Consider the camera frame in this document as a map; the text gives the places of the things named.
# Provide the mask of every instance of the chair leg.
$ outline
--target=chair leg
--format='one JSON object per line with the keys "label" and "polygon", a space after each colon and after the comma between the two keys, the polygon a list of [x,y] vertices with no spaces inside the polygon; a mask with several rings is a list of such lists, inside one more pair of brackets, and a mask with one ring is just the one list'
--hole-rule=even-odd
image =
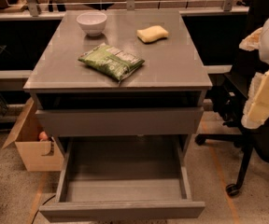
{"label": "chair leg", "polygon": [[252,144],[247,144],[244,146],[244,157],[240,165],[239,175],[237,177],[236,184],[229,184],[226,187],[227,194],[230,197],[236,196],[239,193],[239,190],[241,189],[241,187],[243,186],[246,172],[248,169],[248,164],[250,161],[250,157],[252,155],[252,151],[253,151]]}
{"label": "chair leg", "polygon": [[237,177],[236,184],[229,184],[226,187],[226,191],[230,197],[236,196],[241,189],[244,179],[246,176],[246,172],[248,169],[248,164],[250,161],[250,157],[253,151],[253,145],[251,141],[249,141],[243,134],[213,134],[213,133],[202,133],[198,134],[195,137],[195,142],[200,146],[202,145],[206,139],[213,140],[221,140],[221,141],[231,141],[234,142],[236,147],[241,147],[244,156],[240,165],[239,175]]}
{"label": "chair leg", "polygon": [[214,134],[214,133],[202,133],[198,134],[194,141],[197,145],[202,145],[206,139],[230,141],[234,142],[235,147],[241,147],[246,143],[246,139],[242,134]]}

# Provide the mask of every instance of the small bowl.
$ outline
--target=small bowl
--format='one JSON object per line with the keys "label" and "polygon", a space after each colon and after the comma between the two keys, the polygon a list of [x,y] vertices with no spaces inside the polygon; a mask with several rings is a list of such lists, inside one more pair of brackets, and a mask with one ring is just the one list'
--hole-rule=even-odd
{"label": "small bowl", "polygon": [[100,35],[106,28],[107,15],[100,11],[88,11],[77,17],[80,28],[90,36]]}

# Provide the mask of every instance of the office chair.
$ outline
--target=office chair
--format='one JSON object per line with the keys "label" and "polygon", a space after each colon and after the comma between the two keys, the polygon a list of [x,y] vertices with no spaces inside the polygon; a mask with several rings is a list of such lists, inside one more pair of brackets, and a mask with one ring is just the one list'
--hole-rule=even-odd
{"label": "office chair", "polygon": [[[247,15],[244,37],[262,27],[269,18],[269,0],[251,0]],[[237,127],[241,134],[202,133],[195,137],[195,142],[202,145],[206,139],[234,142],[235,147],[241,147],[244,153],[239,175],[235,184],[226,187],[230,197],[239,193],[253,149],[260,158],[269,162],[269,118],[258,129],[246,129],[241,124],[243,108],[248,99],[248,87],[256,72],[264,73],[269,65],[259,59],[259,52],[239,50],[236,61],[229,74],[223,75],[220,86],[213,87],[207,97],[213,103],[213,110],[224,119],[224,125]]]}

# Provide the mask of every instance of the desk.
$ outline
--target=desk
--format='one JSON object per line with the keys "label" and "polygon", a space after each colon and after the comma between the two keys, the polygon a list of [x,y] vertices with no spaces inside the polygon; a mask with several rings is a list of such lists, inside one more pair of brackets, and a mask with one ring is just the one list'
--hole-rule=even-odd
{"label": "desk", "polygon": [[[50,221],[198,217],[183,163],[211,82],[179,13],[106,11],[106,29],[85,36],[67,11],[24,89],[45,131],[65,154]],[[142,43],[137,29],[159,24],[170,35]],[[118,84],[78,61],[107,44],[143,59]],[[68,149],[61,137],[69,137]]]}

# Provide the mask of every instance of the floor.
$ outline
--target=floor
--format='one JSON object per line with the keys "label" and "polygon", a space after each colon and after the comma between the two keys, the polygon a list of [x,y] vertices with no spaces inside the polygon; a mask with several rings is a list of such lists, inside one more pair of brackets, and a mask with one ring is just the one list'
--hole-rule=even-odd
{"label": "floor", "polygon": [[[223,127],[212,111],[203,115],[198,133],[236,133]],[[49,224],[37,213],[38,207],[52,203],[59,173],[27,172],[14,145],[2,149],[8,131],[0,131],[0,224]],[[229,198],[225,186],[235,182],[242,153],[231,143],[206,141],[194,143],[186,156],[192,198],[204,201],[205,210],[198,218],[167,220],[114,221],[114,224],[268,224],[269,164],[253,153],[241,193]]]}

